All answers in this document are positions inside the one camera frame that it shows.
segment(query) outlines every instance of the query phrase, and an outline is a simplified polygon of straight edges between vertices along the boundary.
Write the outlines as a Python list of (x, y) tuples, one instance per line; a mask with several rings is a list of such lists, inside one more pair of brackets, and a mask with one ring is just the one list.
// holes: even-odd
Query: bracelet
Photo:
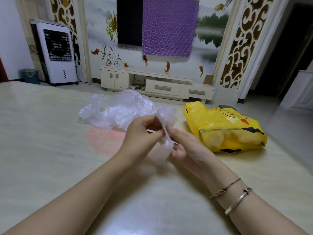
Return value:
[(232, 186), (233, 184), (235, 184), (236, 182), (238, 182), (238, 181), (240, 181), (240, 180), (241, 180), (241, 178), (238, 178), (238, 179), (235, 180), (234, 182), (230, 183), (229, 186), (227, 186), (227, 187), (225, 187), (225, 188), (223, 188), (223, 189), (220, 189), (216, 195), (210, 196), (210, 200), (217, 200), (219, 197), (221, 197), (222, 194), (226, 193), (227, 189), (228, 189), (230, 186)]
[(250, 191), (252, 191), (252, 188), (250, 187), (244, 189), (244, 193), (236, 200), (236, 202), (233, 205), (231, 205), (228, 209), (225, 210), (225, 214), (229, 215), (229, 213), (233, 211), (233, 209), (236, 208), (244, 200), (244, 198), (249, 194)]

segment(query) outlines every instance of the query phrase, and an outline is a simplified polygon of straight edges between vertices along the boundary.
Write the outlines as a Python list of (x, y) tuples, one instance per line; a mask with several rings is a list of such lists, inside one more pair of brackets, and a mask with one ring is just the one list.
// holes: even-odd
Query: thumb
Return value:
[(189, 145), (190, 139), (186, 135), (182, 134), (179, 129), (176, 129), (170, 125), (167, 125), (166, 130), (183, 147)]
[(149, 134), (150, 142), (155, 145), (157, 142), (161, 140), (165, 136), (165, 131), (160, 129), (154, 133)]

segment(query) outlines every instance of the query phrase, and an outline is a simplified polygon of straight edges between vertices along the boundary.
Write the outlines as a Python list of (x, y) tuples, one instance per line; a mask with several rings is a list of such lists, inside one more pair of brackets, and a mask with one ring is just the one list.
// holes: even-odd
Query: braided string bracelet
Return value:
[(241, 180), (241, 178), (238, 178), (238, 179), (235, 180), (234, 182), (230, 183), (229, 186), (227, 186), (227, 187), (225, 187), (225, 188), (223, 188), (223, 189), (220, 189), (216, 195), (210, 196), (210, 200), (217, 200), (219, 197), (221, 197), (222, 194), (226, 193), (227, 189), (228, 189), (230, 186), (232, 186), (233, 184), (235, 184), (236, 182), (238, 182), (238, 181), (240, 181), (240, 180)]

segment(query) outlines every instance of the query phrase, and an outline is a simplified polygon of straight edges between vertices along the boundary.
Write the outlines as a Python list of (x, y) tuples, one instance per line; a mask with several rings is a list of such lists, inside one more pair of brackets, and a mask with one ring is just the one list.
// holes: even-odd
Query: trash can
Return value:
[(25, 68), (25, 69), (20, 69), (18, 71), (18, 74), (20, 78), (24, 79), (25, 82), (40, 85), (38, 70)]

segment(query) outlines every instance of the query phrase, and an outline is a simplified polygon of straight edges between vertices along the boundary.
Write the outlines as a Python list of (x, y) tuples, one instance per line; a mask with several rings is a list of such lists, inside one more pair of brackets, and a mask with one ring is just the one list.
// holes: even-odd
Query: forearm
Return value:
[[(206, 185), (212, 194), (216, 194), (219, 189), (236, 181), (238, 176), (213, 154), (209, 157), (211, 160), (205, 165), (209, 172)], [(227, 209), (246, 188), (248, 186), (243, 181), (238, 181), (222, 194), (218, 202)], [(307, 234), (254, 192), (250, 192), (229, 215), (241, 234)]]
[(82, 181), (4, 234), (84, 234), (115, 186), (131, 168), (131, 163), (124, 158), (117, 153)]

